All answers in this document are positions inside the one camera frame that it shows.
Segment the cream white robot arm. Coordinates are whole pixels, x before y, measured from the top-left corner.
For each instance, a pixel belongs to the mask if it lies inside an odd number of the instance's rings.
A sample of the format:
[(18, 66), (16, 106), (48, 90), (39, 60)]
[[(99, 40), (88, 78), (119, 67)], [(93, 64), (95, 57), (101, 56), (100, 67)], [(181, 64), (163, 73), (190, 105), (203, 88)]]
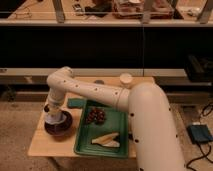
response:
[(142, 82), (127, 89), (89, 83), (74, 79), (69, 67), (50, 74), (47, 84), (47, 124), (65, 122), (61, 110), (65, 95), (78, 94), (129, 114), (139, 171), (186, 171), (170, 104), (157, 84)]

